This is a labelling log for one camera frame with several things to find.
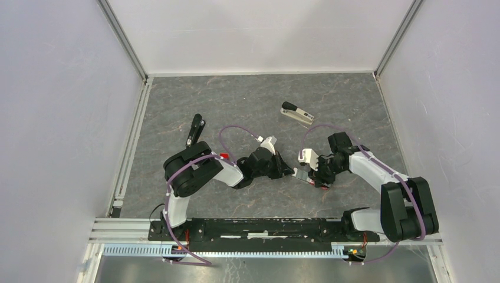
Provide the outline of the red white staple box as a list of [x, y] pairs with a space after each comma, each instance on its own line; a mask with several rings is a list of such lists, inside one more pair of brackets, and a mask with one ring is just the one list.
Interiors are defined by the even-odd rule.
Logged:
[[314, 187], [316, 188], [321, 188], [323, 190], [328, 190], [330, 187], [327, 185], [327, 184], [324, 184], [322, 182], [319, 182], [319, 181], [315, 181], [313, 180], [312, 178], [310, 177], [307, 177], [307, 182], [311, 185], [313, 185]]

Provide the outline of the staple tray box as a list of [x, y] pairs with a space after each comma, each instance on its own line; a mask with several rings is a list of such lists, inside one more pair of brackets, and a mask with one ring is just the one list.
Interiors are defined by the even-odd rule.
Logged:
[[304, 182], [311, 181], [309, 176], [308, 176], [308, 172], [301, 170], [301, 169], [298, 169], [298, 168], [294, 168], [294, 172], [293, 172], [292, 176], [295, 177], [296, 179], [302, 180]]

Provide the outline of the black stapler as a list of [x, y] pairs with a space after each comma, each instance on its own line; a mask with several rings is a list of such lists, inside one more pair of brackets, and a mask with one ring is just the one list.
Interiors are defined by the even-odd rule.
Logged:
[[206, 121], [203, 119], [202, 115], [196, 113], [193, 117], [189, 134], [185, 143], [186, 148], [193, 146], [199, 141], [199, 138], [202, 134], [205, 125]]

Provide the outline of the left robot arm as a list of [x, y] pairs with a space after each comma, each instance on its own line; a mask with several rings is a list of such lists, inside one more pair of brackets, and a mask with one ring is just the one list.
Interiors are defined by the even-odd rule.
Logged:
[[275, 180], [294, 173], [275, 150], [271, 139], [263, 141], [248, 157], [235, 163], [217, 155], [206, 142], [199, 142], [168, 158], [163, 169], [167, 193], [162, 231], [174, 241], [185, 234], [190, 197], [211, 180], [242, 189], [259, 177]]

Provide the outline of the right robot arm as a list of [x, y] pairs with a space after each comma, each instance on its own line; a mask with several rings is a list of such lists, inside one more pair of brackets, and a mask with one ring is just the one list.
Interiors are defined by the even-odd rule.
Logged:
[[355, 241], [364, 232], [383, 234], [392, 242], [422, 240], [438, 233], [439, 221], [428, 181], [408, 177], [381, 162], [363, 145], [354, 145], [345, 132], [328, 137], [330, 154], [302, 149], [299, 161], [309, 165], [308, 177], [316, 187], [332, 185], [337, 175], [349, 172], [362, 178], [378, 194], [379, 208], [344, 212], [342, 236]]

